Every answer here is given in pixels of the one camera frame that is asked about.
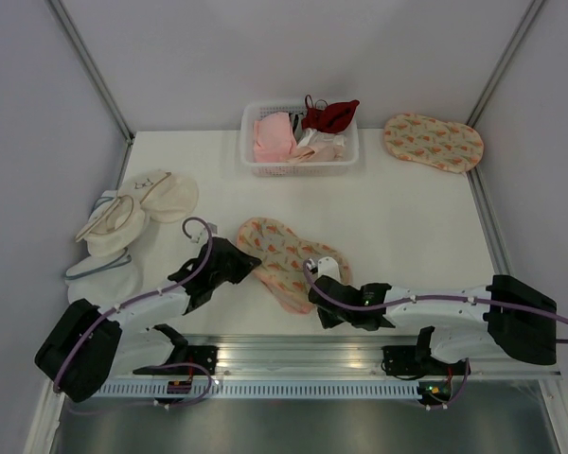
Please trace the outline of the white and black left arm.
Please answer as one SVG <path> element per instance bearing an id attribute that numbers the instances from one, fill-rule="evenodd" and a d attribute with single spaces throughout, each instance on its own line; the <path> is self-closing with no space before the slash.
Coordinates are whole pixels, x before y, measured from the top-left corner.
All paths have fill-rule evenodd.
<path id="1" fill-rule="evenodd" d="M 103 309 L 72 303 L 35 355 L 57 391 L 76 403 L 111 377 L 188 375 L 194 359 L 186 337 L 168 324 L 208 303 L 214 291 L 236 285 L 261 264 L 229 240 L 214 236 L 160 287 Z"/>

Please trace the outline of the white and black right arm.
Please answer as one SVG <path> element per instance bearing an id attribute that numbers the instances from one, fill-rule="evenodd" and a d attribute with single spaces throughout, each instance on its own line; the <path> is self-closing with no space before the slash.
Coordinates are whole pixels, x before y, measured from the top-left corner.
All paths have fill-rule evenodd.
<path id="1" fill-rule="evenodd" d="M 380 283 L 354 288 L 322 275 L 308 299 L 326 329 L 348 323 L 365 331 L 415 332 L 413 361 L 425 374 L 498 354 L 539 366 L 557 361 L 555 301 L 508 275 L 447 294 Z"/>

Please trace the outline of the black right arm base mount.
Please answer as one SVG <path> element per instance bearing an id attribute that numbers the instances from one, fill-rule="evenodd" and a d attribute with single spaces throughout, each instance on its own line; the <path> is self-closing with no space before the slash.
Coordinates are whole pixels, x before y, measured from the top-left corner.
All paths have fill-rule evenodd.
<path id="1" fill-rule="evenodd" d="M 418 351 L 414 345 L 389 345 L 382 348 L 381 368 L 387 376 L 415 380 L 425 376 L 463 375 L 465 363 L 442 362 Z"/>

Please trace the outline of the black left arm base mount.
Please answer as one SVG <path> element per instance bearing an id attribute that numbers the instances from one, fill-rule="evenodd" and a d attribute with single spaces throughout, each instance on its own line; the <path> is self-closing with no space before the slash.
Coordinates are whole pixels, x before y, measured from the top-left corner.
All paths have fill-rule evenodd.
<path id="1" fill-rule="evenodd" d="M 211 375 L 215 373 L 219 348 L 215 345 L 177 346 L 169 357 L 156 366 L 138 368 L 134 375 L 195 375 L 202 371 L 180 363 L 194 363 L 205 368 Z"/>

